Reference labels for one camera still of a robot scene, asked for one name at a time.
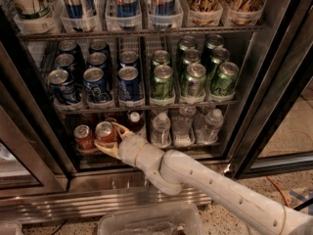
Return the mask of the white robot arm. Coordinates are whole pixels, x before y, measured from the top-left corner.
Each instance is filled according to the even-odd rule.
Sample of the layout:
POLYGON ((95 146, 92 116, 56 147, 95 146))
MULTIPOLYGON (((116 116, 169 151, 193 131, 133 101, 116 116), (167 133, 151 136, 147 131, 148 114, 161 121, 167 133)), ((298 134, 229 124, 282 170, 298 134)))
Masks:
POLYGON ((162 193, 174 196, 189 184, 263 235, 313 235, 312 215, 277 203, 182 152, 164 152, 123 125, 113 126, 121 141, 107 144, 97 140, 95 146, 141 169, 162 193))

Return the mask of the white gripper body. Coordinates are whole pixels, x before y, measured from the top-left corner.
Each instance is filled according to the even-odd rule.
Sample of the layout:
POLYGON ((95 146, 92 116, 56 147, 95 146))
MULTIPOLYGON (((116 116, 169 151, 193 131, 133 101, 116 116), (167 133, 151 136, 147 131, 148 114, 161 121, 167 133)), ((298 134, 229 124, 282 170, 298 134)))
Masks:
POLYGON ((132 134, 120 143, 118 154, 125 164, 137 167, 146 174, 158 174, 164 152, 143 137, 132 134))

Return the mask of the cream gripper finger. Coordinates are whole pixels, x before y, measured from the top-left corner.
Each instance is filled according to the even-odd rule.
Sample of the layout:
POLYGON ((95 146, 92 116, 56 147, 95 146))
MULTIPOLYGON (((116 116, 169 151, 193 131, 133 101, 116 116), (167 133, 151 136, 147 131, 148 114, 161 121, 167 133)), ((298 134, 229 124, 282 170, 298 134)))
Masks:
POLYGON ((111 156, 118 160, 120 159, 120 155, 118 153, 118 146, 116 142, 101 144, 95 141, 95 146, 104 154, 107 154, 108 156, 111 156))
POLYGON ((130 135, 133 135, 133 132, 124 125, 121 125, 117 122, 113 122, 112 125, 115 127, 116 132, 118 133, 121 140, 124 140, 130 135))

